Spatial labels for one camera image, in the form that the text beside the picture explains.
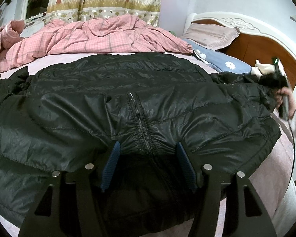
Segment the person's right hand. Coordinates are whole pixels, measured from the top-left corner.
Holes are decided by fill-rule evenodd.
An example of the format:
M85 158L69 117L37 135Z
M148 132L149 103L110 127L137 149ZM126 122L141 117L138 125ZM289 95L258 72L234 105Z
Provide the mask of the person's right hand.
M296 101L292 89L283 87L276 91L275 97L277 108L281 108L283 118L292 119L296 111Z

